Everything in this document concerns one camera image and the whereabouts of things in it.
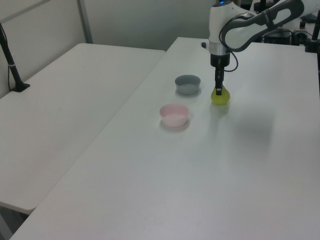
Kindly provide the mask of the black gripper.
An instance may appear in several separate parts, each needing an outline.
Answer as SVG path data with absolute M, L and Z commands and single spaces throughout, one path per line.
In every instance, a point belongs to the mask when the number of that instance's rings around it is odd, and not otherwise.
M 215 80 L 215 92 L 217 96 L 221 96 L 223 92 L 223 81 L 219 80 L 219 76 L 222 77 L 225 67 L 230 64 L 230 53 L 224 55 L 210 55 L 210 64 L 215 68 L 214 80 Z

